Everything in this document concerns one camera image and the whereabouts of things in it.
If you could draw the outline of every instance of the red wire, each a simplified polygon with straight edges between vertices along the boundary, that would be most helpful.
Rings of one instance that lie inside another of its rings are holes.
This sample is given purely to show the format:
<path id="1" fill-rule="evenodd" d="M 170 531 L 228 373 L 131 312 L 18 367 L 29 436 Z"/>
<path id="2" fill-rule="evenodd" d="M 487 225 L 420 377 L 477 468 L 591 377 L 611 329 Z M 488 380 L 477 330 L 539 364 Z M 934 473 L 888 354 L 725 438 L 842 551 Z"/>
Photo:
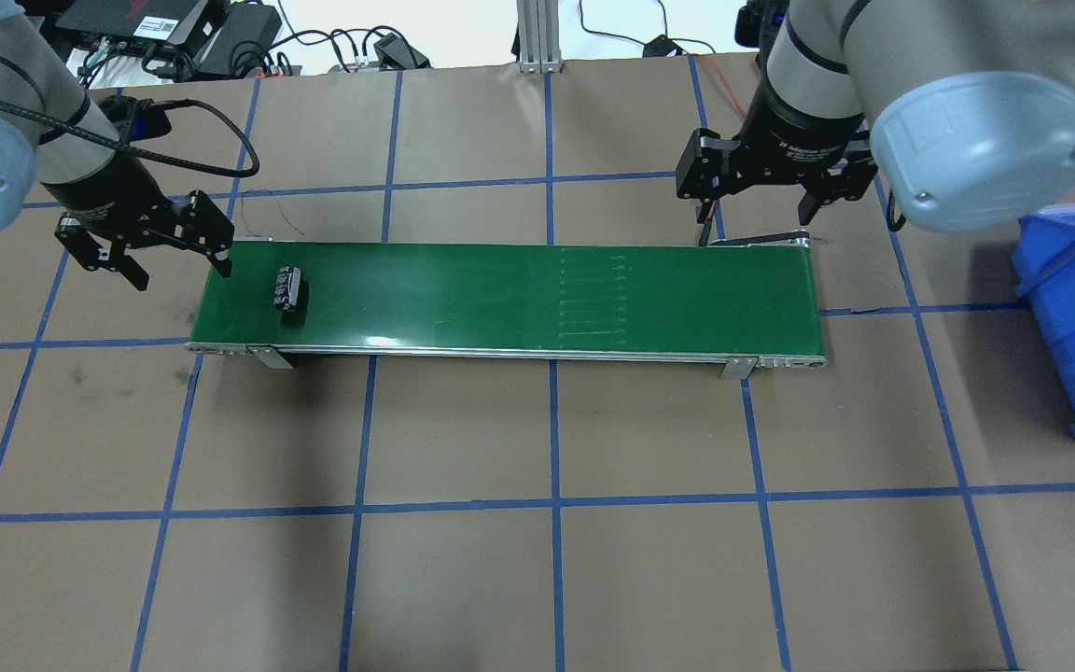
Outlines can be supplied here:
<path id="1" fill-rule="evenodd" d="M 732 106 L 735 108 L 735 110 L 737 110 L 741 114 L 741 117 L 744 118 L 746 110 L 744 110 L 744 108 L 741 106 L 741 102 L 737 101 L 737 95 L 732 92 L 732 88 L 729 86 L 729 81 L 725 78 L 725 73 L 720 71 L 720 66 L 716 65 L 716 61 L 713 60 L 707 54 L 694 54 L 694 56 L 697 59 L 703 59 L 704 63 L 712 66 L 712 69 L 716 71 L 716 74 L 720 77 L 721 84 L 725 84 L 725 90 L 728 90 L 729 92 L 729 101 L 732 102 Z"/>

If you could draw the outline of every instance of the label sticker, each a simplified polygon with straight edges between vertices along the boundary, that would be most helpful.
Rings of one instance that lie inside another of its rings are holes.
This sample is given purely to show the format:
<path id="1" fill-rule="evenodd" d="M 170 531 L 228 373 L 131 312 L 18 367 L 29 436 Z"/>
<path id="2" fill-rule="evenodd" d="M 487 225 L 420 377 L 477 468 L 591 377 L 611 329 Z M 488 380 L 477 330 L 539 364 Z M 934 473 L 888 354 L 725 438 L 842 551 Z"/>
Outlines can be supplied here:
<path id="1" fill-rule="evenodd" d="M 168 39 L 178 23 L 175 18 L 144 17 L 135 29 L 135 38 Z"/>

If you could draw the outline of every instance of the gray robot arm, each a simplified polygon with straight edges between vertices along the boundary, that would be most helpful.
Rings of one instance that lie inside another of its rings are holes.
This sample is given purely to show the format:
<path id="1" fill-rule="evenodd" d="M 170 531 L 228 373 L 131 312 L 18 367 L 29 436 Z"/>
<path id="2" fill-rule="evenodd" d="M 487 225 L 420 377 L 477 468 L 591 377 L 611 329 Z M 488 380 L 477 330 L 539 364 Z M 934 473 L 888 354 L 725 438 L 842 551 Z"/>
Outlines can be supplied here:
<path id="1" fill-rule="evenodd" d="M 213 110 L 194 101 L 159 105 Z M 53 120 L 64 128 L 54 128 Z M 252 156 L 252 169 L 243 171 L 163 159 L 244 177 L 255 174 L 258 159 L 250 142 L 243 141 Z M 56 227 L 57 239 L 87 271 L 119 272 L 142 290 L 148 275 L 129 252 L 171 245 L 209 257 L 223 276 L 230 275 L 234 226 L 201 191 L 167 199 L 138 156 L 155 157 L 131 147 L 131 138 L 119 138 L 116 126 L 90 101 L 22 8 L 0 0 L 0 229 L 17 217 L 33 178 L 39 178 L 68 210 Z"/>
<path id="2" fill-rule="evenodd" d="M 911 221 L 955 232 L 1075 187 L 1075 0 L 794 0 L 764 63 L 739 135 L 692 135 L 679 197 L 803 184 L 806 224 L 879 167 Z"/>

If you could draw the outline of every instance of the metal post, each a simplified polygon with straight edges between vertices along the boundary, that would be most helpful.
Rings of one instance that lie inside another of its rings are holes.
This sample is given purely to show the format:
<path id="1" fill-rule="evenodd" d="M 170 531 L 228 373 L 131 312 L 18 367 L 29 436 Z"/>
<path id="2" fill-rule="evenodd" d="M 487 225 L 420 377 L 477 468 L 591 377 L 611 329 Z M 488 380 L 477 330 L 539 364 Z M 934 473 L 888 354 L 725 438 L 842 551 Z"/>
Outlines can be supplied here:
<path id="1" fill-rule="evenodd" d="M 561 72 L 558 47 L 558 0 L 517 0 L 520 72 Z"/>

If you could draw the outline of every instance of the green surface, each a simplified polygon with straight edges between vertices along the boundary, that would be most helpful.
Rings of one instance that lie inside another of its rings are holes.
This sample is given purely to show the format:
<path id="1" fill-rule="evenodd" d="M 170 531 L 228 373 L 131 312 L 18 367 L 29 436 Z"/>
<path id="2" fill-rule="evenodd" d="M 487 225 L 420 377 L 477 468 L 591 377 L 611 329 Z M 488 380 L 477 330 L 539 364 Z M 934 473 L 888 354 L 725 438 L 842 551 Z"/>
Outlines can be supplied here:
<path id="1" fill-rule="evenodd" d="M 809 251 L 235 243 L 192 344 L 822 357 Z M 282 266 L 303 314 L 272 306 Z"/>

